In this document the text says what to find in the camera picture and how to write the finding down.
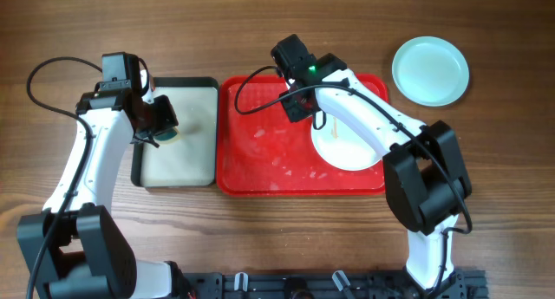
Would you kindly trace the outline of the green yellow sponge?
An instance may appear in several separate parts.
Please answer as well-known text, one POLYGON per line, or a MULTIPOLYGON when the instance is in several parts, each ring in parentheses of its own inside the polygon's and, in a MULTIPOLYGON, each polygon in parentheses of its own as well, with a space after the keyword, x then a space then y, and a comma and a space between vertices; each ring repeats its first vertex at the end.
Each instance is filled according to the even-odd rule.
POLYGON ((180 132, 177 127, 172 127, 170 129, 167 129, 163 133, 154 135, 153 138, 158 144, 170 144, 171 142, 177 140, 179 137, 180 132))

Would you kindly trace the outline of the white plate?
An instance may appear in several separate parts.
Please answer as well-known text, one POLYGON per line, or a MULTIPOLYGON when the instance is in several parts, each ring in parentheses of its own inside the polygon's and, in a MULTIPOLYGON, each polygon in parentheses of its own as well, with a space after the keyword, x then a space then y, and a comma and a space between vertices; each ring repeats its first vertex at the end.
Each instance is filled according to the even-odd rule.
POLYGON ((354 131, 331 114, 316 113, 316 126, 310 130, 318 155, 340 170, 357 172, 376 165, 381 158, 354 131))

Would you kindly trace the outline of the light green plate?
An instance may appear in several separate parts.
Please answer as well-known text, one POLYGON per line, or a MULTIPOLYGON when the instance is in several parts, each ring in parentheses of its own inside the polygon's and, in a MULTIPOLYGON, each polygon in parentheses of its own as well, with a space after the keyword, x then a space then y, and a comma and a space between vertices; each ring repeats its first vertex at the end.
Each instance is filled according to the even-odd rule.
POLYGON ((425 107, 445 107, 467 91, 467 59, 451 42, 435 36, 408 40, 395 52, 391 74, 398 90, 425 107))

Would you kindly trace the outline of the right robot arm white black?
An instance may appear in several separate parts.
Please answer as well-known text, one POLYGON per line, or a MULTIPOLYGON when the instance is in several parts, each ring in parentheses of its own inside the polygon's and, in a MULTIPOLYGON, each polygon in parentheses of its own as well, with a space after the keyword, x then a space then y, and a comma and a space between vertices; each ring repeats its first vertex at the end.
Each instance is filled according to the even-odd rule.
POLYGON ((388 207, 408 231, 405 270, 424 296, 438 296, 454 271, 456 221, 471 220, 465 200, 472 186, 454 130, 399 112, 344 61, 315 57, 297 35, 278 42, 271 57, 291 83, 279 97, 290 121, 318 112, 336 117, 381 158, 388 207))

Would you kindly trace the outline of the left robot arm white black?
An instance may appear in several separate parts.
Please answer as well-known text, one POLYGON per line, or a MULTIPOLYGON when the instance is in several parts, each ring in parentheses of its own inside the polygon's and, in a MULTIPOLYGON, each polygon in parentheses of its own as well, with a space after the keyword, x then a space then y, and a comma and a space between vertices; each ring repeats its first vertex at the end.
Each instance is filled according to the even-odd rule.
POLYGON ((74 112, 75 142, 42 211, 21 217, 17 242, 29 269, 32 298, 194 298, 178 265, 134 252, 110 210, 123 153, 131 144, 158 147, 178 121, 170 100, 150 96, 148 69, 137 55, 105 54, 102 73, 74 112))

